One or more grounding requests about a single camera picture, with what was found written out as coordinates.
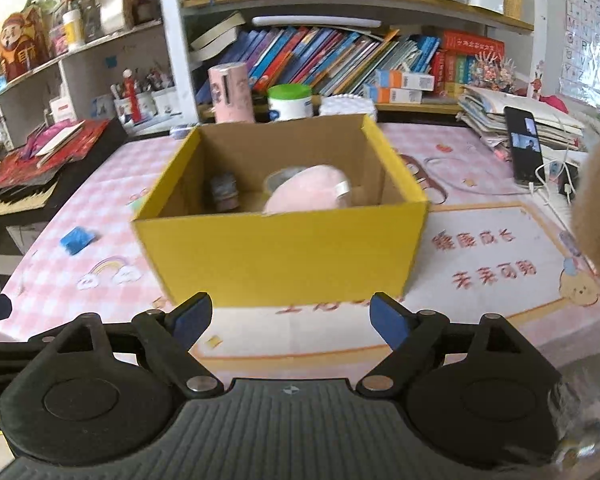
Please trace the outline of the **grey purple toy truck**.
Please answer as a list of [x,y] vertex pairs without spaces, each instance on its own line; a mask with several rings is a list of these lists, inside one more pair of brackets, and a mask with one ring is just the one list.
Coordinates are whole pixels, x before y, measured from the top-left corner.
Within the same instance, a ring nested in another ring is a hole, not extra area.
[[210,180],[211,196],[217,212],[239,208],[239,193],[234,174],[226,172]]

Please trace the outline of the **pink plush pig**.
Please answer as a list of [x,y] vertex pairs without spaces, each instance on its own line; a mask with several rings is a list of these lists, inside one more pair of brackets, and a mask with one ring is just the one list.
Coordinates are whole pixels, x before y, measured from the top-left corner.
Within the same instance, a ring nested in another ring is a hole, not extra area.
[[334,166],[312,166],[279,185],[265,203],[265,214],[289,214],[350,206],[351,187],[346,174]]

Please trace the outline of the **black Yamaha keyboard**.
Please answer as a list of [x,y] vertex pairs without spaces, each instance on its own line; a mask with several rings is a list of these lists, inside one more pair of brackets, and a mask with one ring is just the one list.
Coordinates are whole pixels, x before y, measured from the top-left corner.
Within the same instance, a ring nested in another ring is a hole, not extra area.
[[0,229],[52,220],[126,140],[117,119],[87,120],[52,156],[7,155],[0,162]]

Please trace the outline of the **pink checkered tablecloth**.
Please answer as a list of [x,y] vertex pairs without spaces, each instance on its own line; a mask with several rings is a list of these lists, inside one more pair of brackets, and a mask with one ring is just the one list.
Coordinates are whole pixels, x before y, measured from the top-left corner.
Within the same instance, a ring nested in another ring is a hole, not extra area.
[[600,279],[463,128],[356,116],[200,127],[119,148],[34,242],[0,340],[208,292],[193,348],[223,377],[360,377],[375,292],[506,316],[556,366],[600,352]]

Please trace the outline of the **red plastic bag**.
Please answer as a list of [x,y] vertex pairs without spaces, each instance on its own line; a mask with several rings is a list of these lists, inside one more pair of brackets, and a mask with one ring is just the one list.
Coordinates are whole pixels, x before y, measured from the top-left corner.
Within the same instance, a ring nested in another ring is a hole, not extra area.
[[96,145],[125,139],[117,119],[89,119],[59,127],[50,127],[28,141],[22,148],[8,153],[0,161],[0,191],[16,186],[42,185],[59,170],[95,153]]

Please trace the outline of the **yellow cardboard box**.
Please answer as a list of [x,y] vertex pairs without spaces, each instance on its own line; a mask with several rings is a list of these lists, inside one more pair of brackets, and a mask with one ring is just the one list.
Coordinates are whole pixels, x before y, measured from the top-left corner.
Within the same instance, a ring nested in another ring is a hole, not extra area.
[[[265,214],[263,181],[292,166],[334,166],[343,209]],[[234,174],[239,208],[217,212],[210,180]],[[427,196],[369,117],[340,115],[193,129],[132,227],[174,303],[286,307],[398,296],[417,255]]]

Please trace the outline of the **white notebook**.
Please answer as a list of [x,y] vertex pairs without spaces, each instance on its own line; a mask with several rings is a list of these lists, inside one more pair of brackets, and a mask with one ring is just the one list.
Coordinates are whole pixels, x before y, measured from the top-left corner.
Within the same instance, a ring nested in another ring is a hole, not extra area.
[[32,154],[34,156],[46,156],[53,151],[56,151],[66,141],[68,141],[75,133],[77,133],[84,126],[84,122],[76,122],[65,127],[60,128],[54,134],[46,136],[46,141],[43,142],[38,148],[34,148]]

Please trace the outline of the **black smartphone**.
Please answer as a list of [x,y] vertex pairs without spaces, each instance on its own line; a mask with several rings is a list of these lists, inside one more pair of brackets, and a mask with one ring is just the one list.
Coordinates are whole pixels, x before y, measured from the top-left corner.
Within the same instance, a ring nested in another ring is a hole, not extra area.
[[533,115],[528,110],[506,106],[504,117],[514,179],[539,185],[544,179],[544,159]]

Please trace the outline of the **white pen holder cups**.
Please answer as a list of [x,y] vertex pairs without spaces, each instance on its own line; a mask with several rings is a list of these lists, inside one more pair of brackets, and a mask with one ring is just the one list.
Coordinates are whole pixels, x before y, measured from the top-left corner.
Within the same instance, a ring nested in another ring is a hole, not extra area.
[[[137,93],[137,104],[143,120],[155,117],[170,117],[181,114],[180,100],[174,87],[158,91]],[[131,99],[114,100],[118,116],[131,116]]]

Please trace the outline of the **stack of papers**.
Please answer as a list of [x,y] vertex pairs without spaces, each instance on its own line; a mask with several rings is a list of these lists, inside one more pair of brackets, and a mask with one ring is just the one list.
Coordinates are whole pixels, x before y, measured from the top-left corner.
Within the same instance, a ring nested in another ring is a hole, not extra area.
[[584,149],[584,125],[577,119],[546,103],[469,87],[457,98],[460,112],[456,118],[488,140],[491,146],[508,145],[509,133],[534,130],[540,142],[549,148]]

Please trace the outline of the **white quilted pouch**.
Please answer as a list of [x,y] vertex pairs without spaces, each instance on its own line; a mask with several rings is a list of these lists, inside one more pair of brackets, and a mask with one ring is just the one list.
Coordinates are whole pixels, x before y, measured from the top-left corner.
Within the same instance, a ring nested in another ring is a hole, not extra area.
[[371,99],[355,94],[340,94],[321,98],[320,116],[366,115],[374,122],[377,120],[377,108]]

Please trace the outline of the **pink cylindrical container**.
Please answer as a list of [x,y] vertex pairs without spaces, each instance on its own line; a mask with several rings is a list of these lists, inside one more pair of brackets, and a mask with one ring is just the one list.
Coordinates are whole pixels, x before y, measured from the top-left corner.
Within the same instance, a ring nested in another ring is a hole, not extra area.
[[244,62],[215,65],[209,70],[214,120],[254,123],[251,87],[247,64]]

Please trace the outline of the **white cubby shelf unit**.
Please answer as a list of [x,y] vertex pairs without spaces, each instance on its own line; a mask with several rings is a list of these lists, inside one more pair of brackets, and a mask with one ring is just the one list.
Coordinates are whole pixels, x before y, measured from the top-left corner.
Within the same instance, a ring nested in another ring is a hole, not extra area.
[[99,38],[73,52],[30,70],[0,92],[0,121],[19,146],[44,119],[50,101],[65,96],[80,119],[91,116],[92,101],[110,93],[123,72],[168,70],[170,61],[163,24],[152,21]]

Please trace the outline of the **white jar green lid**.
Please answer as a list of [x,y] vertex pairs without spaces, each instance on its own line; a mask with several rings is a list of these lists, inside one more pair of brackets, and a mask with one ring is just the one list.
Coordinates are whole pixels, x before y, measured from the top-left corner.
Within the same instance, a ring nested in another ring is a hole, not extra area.
[[276,84],[268,89],[268,117],[271,122],[313,115],[312,89],[307,84]]

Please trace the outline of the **fortune god figure box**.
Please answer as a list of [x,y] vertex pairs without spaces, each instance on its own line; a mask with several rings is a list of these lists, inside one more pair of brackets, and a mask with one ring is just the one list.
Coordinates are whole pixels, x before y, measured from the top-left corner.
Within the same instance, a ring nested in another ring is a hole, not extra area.
[[50,59],[41,9],[27,6],[12,13],[0,29],[0,65],[11,82]]

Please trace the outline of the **row of colourful books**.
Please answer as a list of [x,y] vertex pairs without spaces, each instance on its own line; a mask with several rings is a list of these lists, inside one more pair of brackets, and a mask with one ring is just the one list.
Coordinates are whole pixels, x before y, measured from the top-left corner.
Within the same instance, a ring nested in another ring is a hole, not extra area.
[[247,64],[255,96],[276,84],[307,84],[321,98],[355,94],[380,103],[381,88],[402,88],[455,99],[466,86],[509,92],[515,79],[500,40],[452,29],[403,35],[306,25],[238,28],[202,65],[234,62]]

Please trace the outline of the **white yellow bottle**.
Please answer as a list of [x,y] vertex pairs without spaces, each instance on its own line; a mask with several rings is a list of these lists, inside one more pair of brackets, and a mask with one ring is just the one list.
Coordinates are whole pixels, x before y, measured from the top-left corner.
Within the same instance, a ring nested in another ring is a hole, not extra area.
[[82,14],[78,8],[62,14],[62,24],[65,29],[66,44],[69,52],[85,46],[85,35]]

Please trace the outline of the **alphabet wall poster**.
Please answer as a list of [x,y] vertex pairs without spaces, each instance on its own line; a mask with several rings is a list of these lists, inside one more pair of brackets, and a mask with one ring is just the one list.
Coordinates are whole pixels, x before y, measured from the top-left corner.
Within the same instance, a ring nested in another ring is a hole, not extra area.
[[600,110],[600,0],[565,0],[559,91]]

